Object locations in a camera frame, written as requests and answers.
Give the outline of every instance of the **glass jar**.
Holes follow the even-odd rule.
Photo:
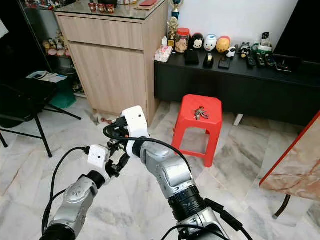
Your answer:
[[[188,49],[190,30],[188,28],[178,28],[175,37],[175,51],[183,54]]]

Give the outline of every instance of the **trophy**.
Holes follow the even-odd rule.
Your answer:
[[[179,18],[179,8],[184,4],[184,0],[169,0],[171,6],[172,6],[172,12],[171,17],[176,17],[176,19]]]

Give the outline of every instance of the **black table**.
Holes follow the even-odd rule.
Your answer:
[[[249,68],[236,54],[230,68],[221,69],[223,54],[213,52],[213,67],[204,68],[207,53],[198,54],[198,65],[186,65],[179,53],[168,62],[154,62],[156,98],[180,102],[186,94],[216,97],[226,112],[304,126],[320,109],[319,65],[304,64],[295,72]]]

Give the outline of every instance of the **white wall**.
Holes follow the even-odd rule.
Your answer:
[[[178,19],[180,28],[227,35],[231,44],[260,42],[263,32],[270,32],[275,47],[286,28],[298,0],[184,0]]]

